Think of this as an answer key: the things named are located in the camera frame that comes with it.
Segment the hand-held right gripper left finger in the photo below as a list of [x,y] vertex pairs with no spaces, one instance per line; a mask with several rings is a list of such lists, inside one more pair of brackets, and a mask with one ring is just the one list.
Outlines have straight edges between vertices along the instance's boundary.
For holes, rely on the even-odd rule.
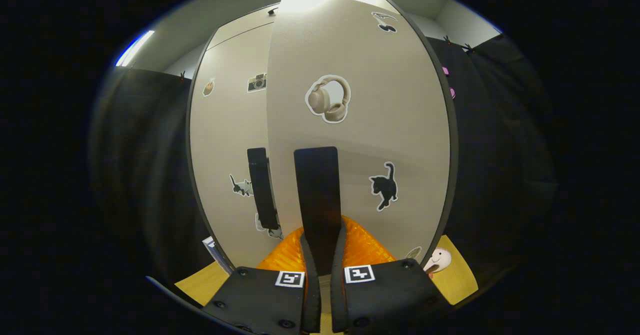
[[318,333],[322,296],[304,229],[290,233],[258,267],[236,267],[202,310],[239,334]]

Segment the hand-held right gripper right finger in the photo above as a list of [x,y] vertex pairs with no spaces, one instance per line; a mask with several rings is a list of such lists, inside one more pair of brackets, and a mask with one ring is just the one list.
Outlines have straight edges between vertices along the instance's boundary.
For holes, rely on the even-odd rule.
[[453,306],[414,259],[359,262],[368,241],[362,227],[342,218],[334,249],[332,329],[346,335],[417,335]]

